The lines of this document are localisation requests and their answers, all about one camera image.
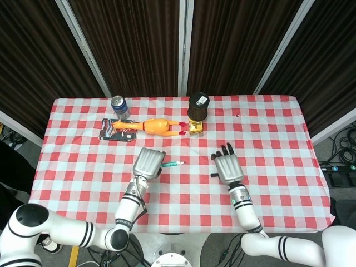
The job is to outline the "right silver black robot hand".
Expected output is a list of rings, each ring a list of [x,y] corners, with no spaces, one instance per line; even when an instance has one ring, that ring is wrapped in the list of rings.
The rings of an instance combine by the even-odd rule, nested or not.
[[[217,169],[217,172],[210,174],[211,177],[218,177],[224,185],[242,182],[243,170],[229,142],[226,145],[221,145],[221,151],[217,150],[211,154],[211,159]]]

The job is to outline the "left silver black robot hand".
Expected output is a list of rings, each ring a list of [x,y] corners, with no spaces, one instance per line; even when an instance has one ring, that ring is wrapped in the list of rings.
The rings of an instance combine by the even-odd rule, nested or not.
[[[161,164],[165,152],[143,147],[133,165],[134,177],[140,176],[146,180],[156,179],[161,173]]]

